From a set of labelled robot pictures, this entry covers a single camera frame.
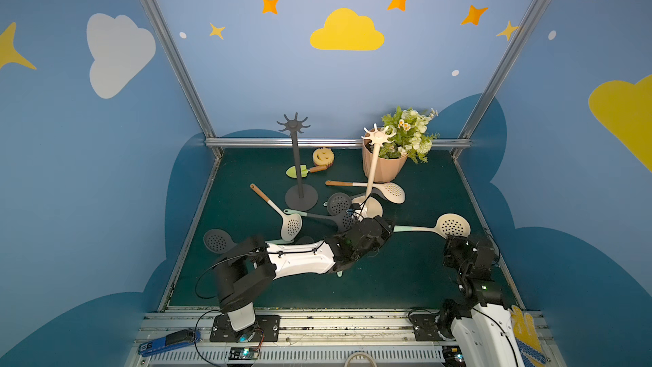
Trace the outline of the grey skimmer mint handle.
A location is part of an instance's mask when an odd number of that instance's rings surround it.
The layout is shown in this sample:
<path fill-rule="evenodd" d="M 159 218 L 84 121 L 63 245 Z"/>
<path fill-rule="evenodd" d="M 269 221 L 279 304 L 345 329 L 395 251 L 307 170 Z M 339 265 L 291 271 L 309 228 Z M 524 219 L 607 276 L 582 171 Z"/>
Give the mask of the grey skimmer mint handle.
<path fill-rule="evenodd" d="M 338 232 L 325 239 L 325 244 L 333 254 L 334 265 L 327 271 L 328 274 L 341 274 L 350 269 L 356 262 L 353 252 L 352 239 L 349 232 L 354 225 L 351 216 L 351 198 L 344 193 L 335 193 L 328 200 L 327 209 L 336 218 Z"/>
<path fill-rule="evenodd" d="M 299 214 L 302 217 L 309 217 L 310 219 L 328 220 L 336 225 L 340 233 L 350 230 L 353 224 L 356 223 L 356 219 L 351 214 L 349 214 L 348 211 L 340 212 L 334 216 L 319 215 L 319 214 L 302 212 L 302 211 L 292 210 L 292 209 L 285 209 L 284 213 L 288 215 Z"/>

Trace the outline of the cream utensil rack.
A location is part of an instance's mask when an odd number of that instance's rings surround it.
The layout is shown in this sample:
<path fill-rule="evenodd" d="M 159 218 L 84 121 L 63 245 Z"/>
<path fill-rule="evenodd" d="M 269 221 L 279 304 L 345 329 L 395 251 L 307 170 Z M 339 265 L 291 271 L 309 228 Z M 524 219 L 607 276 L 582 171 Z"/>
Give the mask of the cream utensil rack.
<path fill-rule="evenodd" d="M 353 210 L 353 214 L 358 221 L 362 221 L 367 217 L 373 219 L 383 214 L 382 205 L 371 195 L 375 184 L 378 161 L 380 159 L 380 149 L 384 144 L 389 144 L 391 138 L 395 136 L 395 134 L 389 133 L 387 127 L 378 128 L 376 124 L 374 124 L 372 130 L 365 127 L 364 131 L 363 166 L 367 168 L 366 176 L 368 180 L 364 195 L 352 199 L 352 203 L 357 206 Z"/>

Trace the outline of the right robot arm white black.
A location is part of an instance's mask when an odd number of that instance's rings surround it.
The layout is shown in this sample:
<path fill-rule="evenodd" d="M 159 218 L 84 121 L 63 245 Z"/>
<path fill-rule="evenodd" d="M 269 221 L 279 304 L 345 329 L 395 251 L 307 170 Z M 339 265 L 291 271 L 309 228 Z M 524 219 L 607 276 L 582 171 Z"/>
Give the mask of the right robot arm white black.
<path fill-rule="evenodd" d="M 457 343 L 467 366 L 523 366 L 511 313 L 500 286 L 492 279 L 497 253 L 487 241 L 453 236 L 444 247 L 443 264 L 456 271 L 464 300 L 444 301 L 437 329 Z"/>

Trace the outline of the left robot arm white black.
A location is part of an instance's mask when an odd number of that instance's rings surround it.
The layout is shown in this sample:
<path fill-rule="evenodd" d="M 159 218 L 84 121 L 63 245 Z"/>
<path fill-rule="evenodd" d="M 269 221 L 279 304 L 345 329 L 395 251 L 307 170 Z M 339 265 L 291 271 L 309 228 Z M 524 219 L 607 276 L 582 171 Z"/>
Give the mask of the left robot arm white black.
<path fill-rule="evenodd" d="M 304 245 L 278 245 L 260 235 L 227 251 L 212 266 L 219 308 L 234 332 L 256 324 L 253 302 L 272 281 L 303 274 L 337 274 L 371 251 L 382 248 L 395 224 L 383 217 L 356 221 L 348 231 Z"/>

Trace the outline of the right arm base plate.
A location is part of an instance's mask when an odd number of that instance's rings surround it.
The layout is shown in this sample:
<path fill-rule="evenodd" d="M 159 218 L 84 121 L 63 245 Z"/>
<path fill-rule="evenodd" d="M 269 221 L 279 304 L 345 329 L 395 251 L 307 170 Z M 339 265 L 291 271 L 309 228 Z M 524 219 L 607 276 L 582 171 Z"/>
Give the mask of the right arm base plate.
<path fill-rule="evenodd" d="M 417 342 L 454 342 L 450 331 L 438 326 L 437 314 L 410 314 L 407 317 L 413 326 Z"/>

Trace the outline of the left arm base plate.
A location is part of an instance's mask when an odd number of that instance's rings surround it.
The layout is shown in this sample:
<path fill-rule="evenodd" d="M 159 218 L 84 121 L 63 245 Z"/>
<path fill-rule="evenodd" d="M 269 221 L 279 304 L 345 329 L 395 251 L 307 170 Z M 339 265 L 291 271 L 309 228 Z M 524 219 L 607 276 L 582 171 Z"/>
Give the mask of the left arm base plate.
<path fill-rule="evenodd" d="M 232 328 L 226 314 L 215 317 L 209 341 L 211 343 L 276 343 L 278 341 L 279 315 L 257 315 L 256 322 L 244 330 Z"/>

